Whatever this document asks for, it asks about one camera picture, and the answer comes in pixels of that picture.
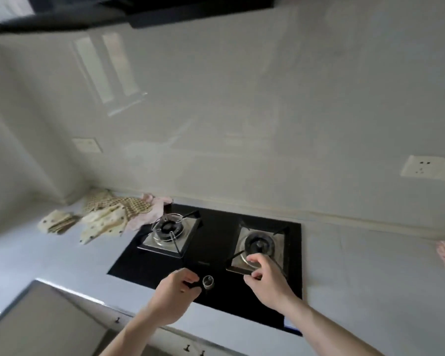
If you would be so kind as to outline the person's left hand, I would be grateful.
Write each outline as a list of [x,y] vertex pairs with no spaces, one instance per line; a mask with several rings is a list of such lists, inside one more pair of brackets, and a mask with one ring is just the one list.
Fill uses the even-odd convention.
[[178,321],[195,301],[184,296],[186,286],[183,281],[198,282],[200,277],[187,268],[177,269],[160,281],[149,301],[147,307],[161,312],[162,320],[159,327]]

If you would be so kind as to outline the person's right hand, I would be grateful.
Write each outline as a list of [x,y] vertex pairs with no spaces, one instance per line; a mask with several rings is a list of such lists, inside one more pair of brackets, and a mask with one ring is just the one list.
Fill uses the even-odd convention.
[[284,316],[306,307],[291,290],[281,270],[271,258],[262,253],[255,253],[248,255],[246,259],[260,265],[260,268],[253,272],[261,272],[262,279],[256,284],[247,285],[262,304]]

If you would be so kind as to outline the person's left forearm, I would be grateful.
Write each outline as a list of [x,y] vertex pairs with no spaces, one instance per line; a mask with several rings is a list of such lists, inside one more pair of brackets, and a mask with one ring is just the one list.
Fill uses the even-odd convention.
[[140,311],[99,356],[141,356],[148,341],[160,326],[161,312],[145,308]]

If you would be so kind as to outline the person's right forearm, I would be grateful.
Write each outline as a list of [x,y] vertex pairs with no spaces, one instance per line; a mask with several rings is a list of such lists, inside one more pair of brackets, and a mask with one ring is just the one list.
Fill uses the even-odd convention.
[[288,298],[282,310],[318,356],[384,356],[297,297]]

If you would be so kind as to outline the steel burner with pan support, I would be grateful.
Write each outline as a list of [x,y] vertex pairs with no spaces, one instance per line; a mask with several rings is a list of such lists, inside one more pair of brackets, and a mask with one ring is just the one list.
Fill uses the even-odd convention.
[[201,215],[194,210],[186,215],[164,214],[143,234],[137,248],[181,259],[200,226]]
[[251,274],[261,268],[261,264],[247,260],[247,256],[260,253],[269,257],[288,279],[289,257],[285,251],[289,244],[288,224],[275,231],[274,228],[251,226],[240,220],[235,236],[233,254],[225,261],[227,271],[242,275]]

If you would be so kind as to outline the black glass gas hob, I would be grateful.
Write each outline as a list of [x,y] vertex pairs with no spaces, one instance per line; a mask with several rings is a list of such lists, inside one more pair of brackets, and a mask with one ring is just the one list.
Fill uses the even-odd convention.
[[226,270],[225,261],[233,254],[236,229],[240,220],[251,226],[274,228],[289,225],[289,244],[285,248],[289,257],[287,282],[293,292],[302,297],[302,225],[295,222],[267,219],[250,215],[196,209],[187,205],[172,204],[168,213],[181,215],[198,210],[200,226],[191,239],[181,259],[164,256],[137,248],[143,234],[150,232],[152,225],[142,226],[121,256],[112,265],[108,275],[155,289],[160,281],[172,271],[187,268],[195,272],[202,283],[206,275],[214,277],[214,287],[206,291],[202,287],[196,302],[232,316],[301,336],[295,326],[285,317],[262,305],[243,281],[243,275]]

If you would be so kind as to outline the plain pink cloth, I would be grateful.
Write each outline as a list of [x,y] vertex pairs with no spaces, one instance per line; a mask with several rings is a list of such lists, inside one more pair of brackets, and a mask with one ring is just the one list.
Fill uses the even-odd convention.
[[173,203],[171,197],[156,197],[152,193],[144,193],[133,209],[135,212],[129,216],[127,231],[138,231],[142,226],[152,225],[164,213],[164,207]]

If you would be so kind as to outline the crumpled cream dotted cloth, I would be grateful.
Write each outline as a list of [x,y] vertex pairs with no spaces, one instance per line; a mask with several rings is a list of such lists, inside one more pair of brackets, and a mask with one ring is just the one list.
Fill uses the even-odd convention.
[[127,227],[128,218],[124,205],[121,203],[104,209],[92,211],[81,220],[83,231],[80,244],[86,245],[101,235],[121,236]]

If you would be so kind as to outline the brown checkered cloth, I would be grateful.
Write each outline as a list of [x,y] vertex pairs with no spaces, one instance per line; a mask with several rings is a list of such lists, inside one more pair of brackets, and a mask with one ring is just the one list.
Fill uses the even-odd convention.
[[137,197],[117,197],[113,195],[110,190],[92,188],[84,198],[84,213],[105,209],[115,205],[122,205],[127,219],[131,216],[135,210],[133,209],[138,203],[140,198]]

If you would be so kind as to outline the folded cream dotted cloth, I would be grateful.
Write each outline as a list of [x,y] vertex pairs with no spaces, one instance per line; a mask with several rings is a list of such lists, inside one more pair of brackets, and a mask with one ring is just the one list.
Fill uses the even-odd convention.
[[37,229],[45,234],[63,234],[77,224],[81,218],[80,215],[54,210],[37,224]]

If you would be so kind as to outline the grey cabinet door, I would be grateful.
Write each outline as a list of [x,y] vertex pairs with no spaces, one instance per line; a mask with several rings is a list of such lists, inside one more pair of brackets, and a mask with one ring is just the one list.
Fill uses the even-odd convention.
[[0,356],[92,356],[112,320],[98,300],[33,281],[0,314]]

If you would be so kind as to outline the black range hood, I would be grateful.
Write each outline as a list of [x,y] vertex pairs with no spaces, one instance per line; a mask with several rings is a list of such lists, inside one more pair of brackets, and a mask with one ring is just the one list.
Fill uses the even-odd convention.
[[0,0],[0,34],[148,28],[272,9],[278,0]]

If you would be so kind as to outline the wide white wall socket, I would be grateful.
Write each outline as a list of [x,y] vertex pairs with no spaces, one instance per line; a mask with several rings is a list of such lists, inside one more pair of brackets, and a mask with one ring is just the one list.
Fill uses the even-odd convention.
[[410,155],[400,175],[445,181],[445,157]]

